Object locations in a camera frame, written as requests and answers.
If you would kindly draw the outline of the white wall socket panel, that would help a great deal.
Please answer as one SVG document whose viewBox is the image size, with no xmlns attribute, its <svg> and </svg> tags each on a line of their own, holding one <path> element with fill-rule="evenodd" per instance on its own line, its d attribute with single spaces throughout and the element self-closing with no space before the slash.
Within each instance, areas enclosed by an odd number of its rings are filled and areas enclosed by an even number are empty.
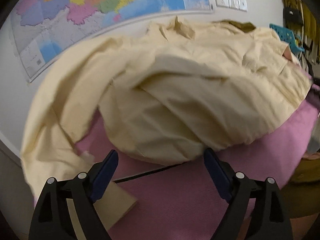
<svg viewBox="0 0 320 240">
<path fill-rule="evenodd" d="M 217 7 L 248 11 L 247 0 L 215 0 Z"/>
</svg>

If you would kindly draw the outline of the olive green jacket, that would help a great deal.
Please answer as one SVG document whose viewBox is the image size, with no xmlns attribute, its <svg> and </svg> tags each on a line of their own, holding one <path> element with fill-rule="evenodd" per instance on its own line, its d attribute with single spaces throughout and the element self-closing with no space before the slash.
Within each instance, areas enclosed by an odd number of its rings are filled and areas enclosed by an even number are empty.
<svg viewBox="0 0 320 240">
<path fill-rule="evenodd" d="M 228 23 L 244 33 L 252 32 L 256 29 L 256 26 L 251 22 L 238 22 L 238 21 L 232 21 L 232 20 L 222 20 L 222 23 Z"/>
</svg>

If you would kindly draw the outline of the hanging mustard yellow clothes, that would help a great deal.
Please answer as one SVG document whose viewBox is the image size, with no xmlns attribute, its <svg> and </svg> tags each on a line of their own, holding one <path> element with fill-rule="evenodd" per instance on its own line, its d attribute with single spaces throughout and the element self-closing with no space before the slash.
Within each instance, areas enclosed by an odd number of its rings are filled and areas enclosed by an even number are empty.
<svg viewBox="0 0 320 240">
<path fill-rule="evenodd" d="M 284 7 L 292 7 L 301 12 L 303 24 L 285 22 L 285 26 L 300 33 L 302 41 L 311 50 L 311 62 L 319 64 L 319 21 L 315 19 L 302 0 L 283 0 Z"/>
</svg>

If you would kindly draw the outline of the teal plastic basket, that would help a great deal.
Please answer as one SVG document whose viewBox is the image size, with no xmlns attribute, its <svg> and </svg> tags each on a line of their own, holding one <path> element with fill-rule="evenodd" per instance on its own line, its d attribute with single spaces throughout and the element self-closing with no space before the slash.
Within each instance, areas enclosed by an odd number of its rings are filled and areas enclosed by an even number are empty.
<svg viewBox="0 0 320 240">
<path fill-rule="evenodd" d="M 295 34 L 291 29 L 287 29 L 275 24 L 270 23 L 269 27 L 273 29 L 279 36 L 279 38 L 289 44 L 290 50 L 295 55 L 304 52 L 302 38 Z"/>
</svg>

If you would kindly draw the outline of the cream large garment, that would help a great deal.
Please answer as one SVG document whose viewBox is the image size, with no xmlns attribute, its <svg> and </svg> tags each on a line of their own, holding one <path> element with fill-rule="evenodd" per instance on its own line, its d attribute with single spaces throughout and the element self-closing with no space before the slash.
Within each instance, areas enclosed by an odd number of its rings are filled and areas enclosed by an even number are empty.
<svg viewBox="0 0 320 240">
<path fill-rule="evenodd" d="M 38 88 L 24 128 L 25 179 L 89 169 L 75 152 L 100 112 L 108 139 L 132 158 L 172 165 L 274 132 L 312 87 L 271 28 L 152 23 L 140 38 L 98 36 L 66 50 Z"/>
</svg>

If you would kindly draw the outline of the black hanging bag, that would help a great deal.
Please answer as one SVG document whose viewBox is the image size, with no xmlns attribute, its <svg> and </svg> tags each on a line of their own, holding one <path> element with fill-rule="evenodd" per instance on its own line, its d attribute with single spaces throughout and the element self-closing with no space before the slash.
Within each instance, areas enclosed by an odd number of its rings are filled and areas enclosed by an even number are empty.
<svg viewBox="0 0 320 240">
<path fill-rule="evenodd" d="M 283 9 L 283 18 L 285 22 L 303 24 L 301 12 L 298 9 L 294 9 L 292 7 L 285 7 Z"/>
</svg>

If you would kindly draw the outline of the colourful wall map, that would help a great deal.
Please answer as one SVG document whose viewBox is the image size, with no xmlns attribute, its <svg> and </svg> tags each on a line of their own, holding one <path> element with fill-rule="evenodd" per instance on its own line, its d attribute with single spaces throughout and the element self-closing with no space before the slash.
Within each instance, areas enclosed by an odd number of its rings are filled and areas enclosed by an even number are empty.
<svg viewBox="0 0 320 240">
<path fill-rule="evenodd" d="M 30 82 L 66 49 L 115 24 L 152 14 L 212 9 L 210 0 L 19 0 L 10 13 L 12 41 Z"/>
</svg>

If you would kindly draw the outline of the pink bed sheet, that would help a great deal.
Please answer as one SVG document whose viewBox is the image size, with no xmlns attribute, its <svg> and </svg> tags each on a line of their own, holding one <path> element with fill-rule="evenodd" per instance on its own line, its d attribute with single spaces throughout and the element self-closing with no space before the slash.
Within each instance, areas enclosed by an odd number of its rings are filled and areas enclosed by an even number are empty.
<svg viewBox="0 0 320 240">
<path fill-rule="evenodd" d="M 249 145 L 214 152 L 235 172 L 254 180 L 272 177 L 281 189 L 306 151 L 318 114 L 319 88 L 313 86 L 274 132 Z M 228 203 L 220 198 L 204 165 L 207 148 L 193 161 L 163 167 L 118 153 L 116 171 L 94 203 L 110 239 L 211 239 Z"/>
</svg>

